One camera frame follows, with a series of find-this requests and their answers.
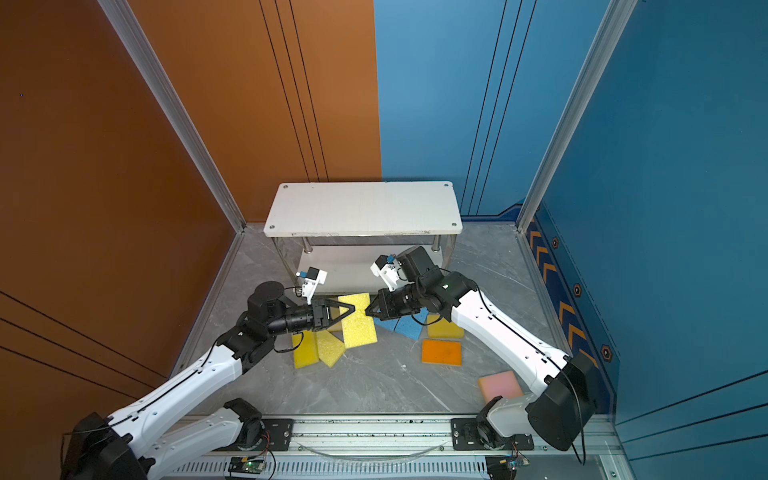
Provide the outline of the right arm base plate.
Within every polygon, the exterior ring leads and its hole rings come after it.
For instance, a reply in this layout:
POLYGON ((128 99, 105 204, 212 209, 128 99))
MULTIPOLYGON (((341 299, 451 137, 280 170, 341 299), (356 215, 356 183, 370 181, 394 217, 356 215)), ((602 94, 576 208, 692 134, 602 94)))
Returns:
POLYGON ((516 434, 501 437, 489 424, 479 423, 475 418, 453 418, 449 421, 452 446, 455 451, 505 450, 533 451, 533 437, 516 434))

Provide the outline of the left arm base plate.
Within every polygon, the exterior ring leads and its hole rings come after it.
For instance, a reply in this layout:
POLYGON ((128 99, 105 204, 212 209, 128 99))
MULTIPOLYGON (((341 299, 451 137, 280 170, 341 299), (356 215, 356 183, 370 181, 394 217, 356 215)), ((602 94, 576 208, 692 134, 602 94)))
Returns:
POLYGON ((241 451, 285 452, 290 447, 293 427, 294 420, 290 418, 248 420, 234 445, 241 451))

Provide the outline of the yellow porous sponge large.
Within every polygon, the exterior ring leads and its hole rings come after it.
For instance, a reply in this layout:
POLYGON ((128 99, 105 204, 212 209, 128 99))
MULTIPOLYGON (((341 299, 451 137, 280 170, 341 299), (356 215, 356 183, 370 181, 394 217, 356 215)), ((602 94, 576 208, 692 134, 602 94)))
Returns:
POLYGON ((369 293, 360 293, 340 296, 342 302, 354 304, 356 310, 351 314, 354 319, 348 320, 343 325, 343 339, 347 349, 375 344, 378 341, 374 320, 365 314, 365 309, 370 303, 369 293))

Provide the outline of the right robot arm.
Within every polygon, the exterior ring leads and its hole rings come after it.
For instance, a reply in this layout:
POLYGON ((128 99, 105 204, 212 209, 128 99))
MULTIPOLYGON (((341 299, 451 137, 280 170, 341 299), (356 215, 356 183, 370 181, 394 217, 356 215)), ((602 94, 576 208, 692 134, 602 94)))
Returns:
POLYGON ((367 315, 389 321, 426 309, 482 341, 528 387, 518 398, 494 397, 477 414, 485 447, 500 449, 516 435, 537 435, 560 451, 575 447, 598 409, 598 371, 586 354, 570 355, 539 339, 494 305, 475 281, 438 267, 422 246, 381 255, 370 269, 385 286, 367 315))

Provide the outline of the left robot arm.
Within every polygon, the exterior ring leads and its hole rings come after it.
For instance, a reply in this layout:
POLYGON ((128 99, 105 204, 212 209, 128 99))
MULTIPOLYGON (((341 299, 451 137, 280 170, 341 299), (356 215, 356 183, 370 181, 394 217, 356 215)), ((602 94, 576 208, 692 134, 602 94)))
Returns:
POLYGON ((330 297, 299 305, 286 292, 277 281, 259 284, 235 326, 189 367, 107 417, 92 413, 82 419, 62 449, 61 478, 161 479, 218 448, 257 446, 262 417, 243 399, 227 402, 203 420, 174 426, 273 352, 278 336, 326 330, 356 310, 330 297))

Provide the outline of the white two-tier shelf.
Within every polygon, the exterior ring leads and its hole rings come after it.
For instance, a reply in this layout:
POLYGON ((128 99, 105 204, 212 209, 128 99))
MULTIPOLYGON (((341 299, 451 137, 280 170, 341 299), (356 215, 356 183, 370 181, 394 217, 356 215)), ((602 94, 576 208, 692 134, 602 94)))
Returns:
POLYGON ((310 267, 326 272, 320 295, 376 292, 374 261, 412 246, 447 267, 462 230, 447 180, 284 183, 264 226, 294 283, 310 267))

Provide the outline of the bright yellow foam sponge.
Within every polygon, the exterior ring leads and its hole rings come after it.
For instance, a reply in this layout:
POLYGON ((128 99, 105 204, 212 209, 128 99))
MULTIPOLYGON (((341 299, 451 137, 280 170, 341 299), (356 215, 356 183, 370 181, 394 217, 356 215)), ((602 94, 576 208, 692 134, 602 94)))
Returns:
POLYGON ((304 331, 292 335, 293 362, 296 369, 308 367, 319 362, 316 334, 304 331))

